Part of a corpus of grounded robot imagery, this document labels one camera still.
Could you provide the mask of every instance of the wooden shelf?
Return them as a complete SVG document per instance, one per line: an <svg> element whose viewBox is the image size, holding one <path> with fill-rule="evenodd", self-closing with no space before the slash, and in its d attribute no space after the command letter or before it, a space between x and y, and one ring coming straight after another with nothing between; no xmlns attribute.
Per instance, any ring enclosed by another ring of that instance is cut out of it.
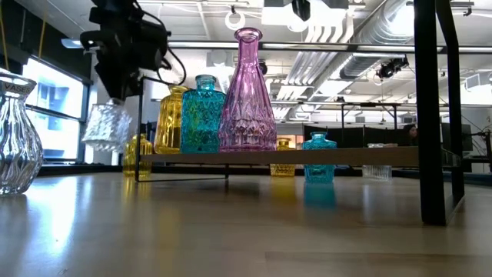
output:
<svg viewBox="0 0 492 277"><path fill-rule="evenodd" d="M211 165L392 165L418 167L418 147L143 155L142 161Z"/></svg>

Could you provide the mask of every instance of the yellow glass vase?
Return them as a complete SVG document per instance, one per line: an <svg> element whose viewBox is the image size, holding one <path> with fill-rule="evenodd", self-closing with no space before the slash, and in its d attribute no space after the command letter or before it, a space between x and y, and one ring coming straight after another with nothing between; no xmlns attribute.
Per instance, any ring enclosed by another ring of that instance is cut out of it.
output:
<svg viewBox="0 0 492 277"><path fill-rule="evenodd" d="M161 111L155 132L154 150L158 154L178 154L181 140L181 107L183 92L189 88L171 87L171 94L161 100Z"/></svg>
<svg viewBox="0 0 492 277"><path fill-rule="evenodd" d="M289 147L290 138L279 138L277 151L295 150ZM270 165L272 176L292 177L295 175L295 165Z"/></svg>
<svg viewBox="0 0 492 277"><path fill-rule="evenodd" d="M123 157L123 174L125 176L135 176L135 149L137 147L137 136L134 137L125 144L125 155ZM140 155L151 155L152 144L145 139L145 134L140 134ZM146 177L151 174L152 163L140 162L140 168L138 170L139 177Z"/></svg>

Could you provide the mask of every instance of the glass vase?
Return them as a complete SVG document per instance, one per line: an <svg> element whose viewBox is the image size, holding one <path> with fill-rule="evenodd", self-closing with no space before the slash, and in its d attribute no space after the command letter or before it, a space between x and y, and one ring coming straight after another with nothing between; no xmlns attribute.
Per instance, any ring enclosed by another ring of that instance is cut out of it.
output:
<svg viewBox="0 0 492 277"><path fill-rule="evenodd" d="M241 28L234 36L239 59L222 110L219 152L273 151L277 131L258 61L262 34L255 28Z"/></svg>
<svg viewBox="0 0 492 277"><path fill-rule="evenodd" d="M189 88L175 85L171 94L161 100L161 111L155 132L154 150L158 154L178 154L181 140L183 92Z"/></svg>
<svg viewBox="0 0 492 277"><path fill-rule="evenodd" d="M24 193L43 163L41 139L25 111L36 82L0 72L0 195Z"/></svg>
<svg viewBox="0 0 492 277"><path fill-rule="evenodd" d="M123 157L123 174L127 177L135 176L135 149L137 148L137 135L125 144L125 155ZM151 155L152 144L145 138L145 134L140 134L140 155ZM151 174L152 163L140 161L138 176L147 177Z"/></svg>
<svg viewBox="0 0 492 277"><path fill-rule="evenodd" d="M302 144L303 150L335 149L337 143L325 139L326 132L312 132L311 140ZM304 165L306 182L331 183L334 177L334 165Z"/></svg>
<svg viewBox="0 0 492 277"><path fill-rule="evenodd" d="M369 148L383 148L383 143L369 143ZM362 176L367 179L391 180L391 165L363 165Z"/></svg>
<svg viewBox="0 0 492 277"><path fill-rule="evenodd" d="M96 151L123 153L131 122L124 104L117 98L94 104L81 141Z"/></svg>
<svg viewBox="0 0 492 277"><path fill-rule="evenodd" d="M214 76L196 77L197 89L183 93L181 153L218 152L218 124L225 94L215 91Z"/></svg>
<svg viewBox="0 0 492 277"><path fill-rule="evenodd" d="M290 138L279 138L277 151L295 150L289 147ZM295 175L295 165L270 165L270 174L277 177L293 177Z"/></svg>

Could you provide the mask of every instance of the robotic arm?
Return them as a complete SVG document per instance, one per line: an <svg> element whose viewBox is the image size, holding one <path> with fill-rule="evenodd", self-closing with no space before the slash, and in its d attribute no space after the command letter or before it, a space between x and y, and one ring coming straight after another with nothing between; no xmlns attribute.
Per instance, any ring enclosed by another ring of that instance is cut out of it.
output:
<svg viewBox="0 0 492 277"><path fill-rule="evenodd" d="M99 31L83 32L80 41L85 50L98 48L95 66L103 85L112 98L125 100L143 91L139 79L140 68L156 71L171 69L164 58L169 51L183 67L181 61L168 48L168 32L159 18L142 10L136 0L92 0L89 21L100 25ZM144 15L159 22L143 20Z"/></svg>

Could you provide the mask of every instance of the computer monitor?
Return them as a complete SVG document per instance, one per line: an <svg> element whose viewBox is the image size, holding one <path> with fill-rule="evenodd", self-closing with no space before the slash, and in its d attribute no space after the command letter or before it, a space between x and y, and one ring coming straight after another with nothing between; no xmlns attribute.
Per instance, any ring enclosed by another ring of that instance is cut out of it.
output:
<svg viewBox="0 0 492 277"><path fill-rule="evenodd" d="M443 148L450 151L451 150L451 133L450 124L441 123L440 128L443 137ZM473 140L471 138L471 125L462 124L461 125L462 141L463 141L463 151L469 152L474 150Z"/></svg>

